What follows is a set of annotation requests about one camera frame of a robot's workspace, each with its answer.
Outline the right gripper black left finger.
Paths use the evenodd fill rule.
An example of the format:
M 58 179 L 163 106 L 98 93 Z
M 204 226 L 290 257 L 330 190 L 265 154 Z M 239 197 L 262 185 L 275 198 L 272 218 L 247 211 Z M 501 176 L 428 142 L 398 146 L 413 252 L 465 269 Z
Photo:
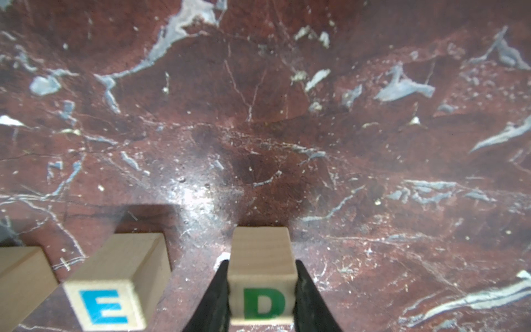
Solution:
M 183 332 L 227 332 L 230 327 L 229 260 L 223 260 Z

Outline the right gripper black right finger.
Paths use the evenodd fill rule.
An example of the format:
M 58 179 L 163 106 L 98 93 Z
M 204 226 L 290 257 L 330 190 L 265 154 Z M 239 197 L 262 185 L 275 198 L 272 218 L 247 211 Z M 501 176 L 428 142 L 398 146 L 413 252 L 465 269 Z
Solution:
M 298 273 L 293 310 L 296 332 L 343 332 L 312 277 L 301 260 L 295 261 Z

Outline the wooden letter block D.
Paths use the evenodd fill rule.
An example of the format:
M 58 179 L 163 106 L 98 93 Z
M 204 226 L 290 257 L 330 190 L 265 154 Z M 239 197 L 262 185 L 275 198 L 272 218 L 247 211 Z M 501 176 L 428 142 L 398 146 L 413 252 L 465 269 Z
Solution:
M 232 325 L 293 323 L 298 273 L 285 227 L 238 227 L 228 264 Z

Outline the wooden letter block E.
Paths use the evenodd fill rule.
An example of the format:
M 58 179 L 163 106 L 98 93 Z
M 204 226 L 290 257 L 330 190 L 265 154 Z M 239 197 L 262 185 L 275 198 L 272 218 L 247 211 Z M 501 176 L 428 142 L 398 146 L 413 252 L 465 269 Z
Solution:
M 115 234 L 63 288 L 83 331 L 142 331 L 170 277 L 162 233 Z

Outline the wooden letter block R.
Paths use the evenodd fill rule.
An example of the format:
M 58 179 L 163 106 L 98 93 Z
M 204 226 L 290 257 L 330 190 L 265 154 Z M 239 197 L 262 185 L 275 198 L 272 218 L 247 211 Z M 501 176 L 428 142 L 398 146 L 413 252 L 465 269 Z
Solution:
M 12 331 L 58 287 L 40 247 L 1 248 L 1 330 Z

